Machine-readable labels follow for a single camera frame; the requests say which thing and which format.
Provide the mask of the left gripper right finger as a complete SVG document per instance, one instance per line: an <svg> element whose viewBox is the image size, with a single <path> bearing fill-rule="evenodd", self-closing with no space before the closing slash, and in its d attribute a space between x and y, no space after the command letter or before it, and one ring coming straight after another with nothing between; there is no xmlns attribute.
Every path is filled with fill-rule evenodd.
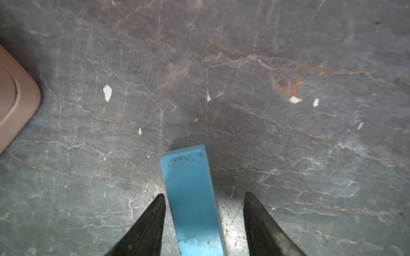
<svg viewBox="0 0 410 256"><path fill-rule="evenodd" d="M245 194L243 218L251 256L306 256L252 192Z"/></svg>

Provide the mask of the light blue block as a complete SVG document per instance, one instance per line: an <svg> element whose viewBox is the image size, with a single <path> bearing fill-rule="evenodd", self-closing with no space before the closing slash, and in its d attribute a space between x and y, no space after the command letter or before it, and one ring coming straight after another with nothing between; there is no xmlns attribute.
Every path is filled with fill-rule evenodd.
<svg viewBox="0 0 410 256"><path fill-rule="evenodd" d="M161 171L180 254L224 256L222 226L205 145L165 153Z"/></svg>

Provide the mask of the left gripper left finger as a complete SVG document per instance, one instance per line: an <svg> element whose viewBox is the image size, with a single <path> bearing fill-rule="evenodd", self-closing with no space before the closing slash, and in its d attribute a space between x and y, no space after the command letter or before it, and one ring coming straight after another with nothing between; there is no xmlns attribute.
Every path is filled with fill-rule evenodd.
<svg viewBox="0 0 410 256"><path fill-rule="evenodd" d="M159 256L161 254L165 198L159 194L137 222L107 253L107 256Z"/></svg>

